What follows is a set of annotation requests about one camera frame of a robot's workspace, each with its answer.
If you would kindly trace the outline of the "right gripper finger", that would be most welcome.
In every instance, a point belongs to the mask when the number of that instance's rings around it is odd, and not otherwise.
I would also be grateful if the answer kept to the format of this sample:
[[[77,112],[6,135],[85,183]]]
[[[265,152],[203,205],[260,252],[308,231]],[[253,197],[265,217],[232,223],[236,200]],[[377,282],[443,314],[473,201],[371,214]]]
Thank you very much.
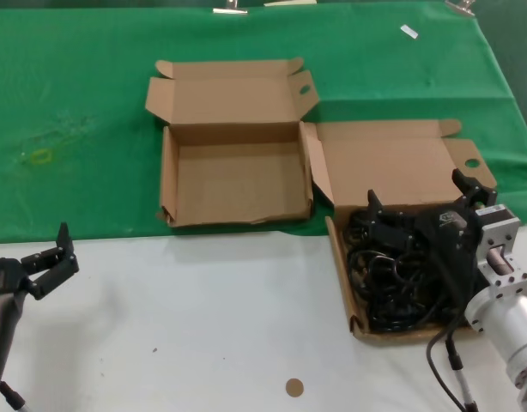
[[[385,210],[373,190],[367,192],[367,201],[366,240],[393,250],[419,248],[415,218],[412,215]]]
[[[458,168],[453,170],[451,179],[461,193],[455,204],[473,209],[483,209],[496,204],[496,190],[482,185],[478,179],[464,175]]]

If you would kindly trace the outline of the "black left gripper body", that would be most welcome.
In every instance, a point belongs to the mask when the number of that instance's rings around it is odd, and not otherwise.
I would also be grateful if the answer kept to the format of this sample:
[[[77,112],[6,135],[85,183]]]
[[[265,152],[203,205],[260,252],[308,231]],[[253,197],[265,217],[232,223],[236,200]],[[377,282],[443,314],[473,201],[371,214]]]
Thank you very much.
[[[27,272],[20,261],[0,257],[0,297],[19,296],[25,298]]]

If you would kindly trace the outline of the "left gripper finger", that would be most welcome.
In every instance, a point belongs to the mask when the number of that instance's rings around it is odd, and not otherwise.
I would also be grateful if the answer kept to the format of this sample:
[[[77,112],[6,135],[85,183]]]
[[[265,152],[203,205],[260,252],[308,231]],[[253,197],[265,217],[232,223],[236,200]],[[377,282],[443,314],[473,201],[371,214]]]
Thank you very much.
[[[21,266],[29,275],[41,272],[75,274],[79,268],[68,224],[60,224],[56,244],[52,248],[23,257]]]
[[[75,274],[74,264],[58,264],[30,284],[29,293],[42,300]]]

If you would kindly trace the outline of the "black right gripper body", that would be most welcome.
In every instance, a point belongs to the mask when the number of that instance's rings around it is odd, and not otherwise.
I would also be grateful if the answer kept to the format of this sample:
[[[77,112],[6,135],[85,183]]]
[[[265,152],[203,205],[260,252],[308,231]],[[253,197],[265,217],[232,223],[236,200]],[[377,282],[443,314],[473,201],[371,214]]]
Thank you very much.
[[[441,279],[476,279],[475,247],[469,229],[474,211],[468,195],[418,211],[414,229]]]

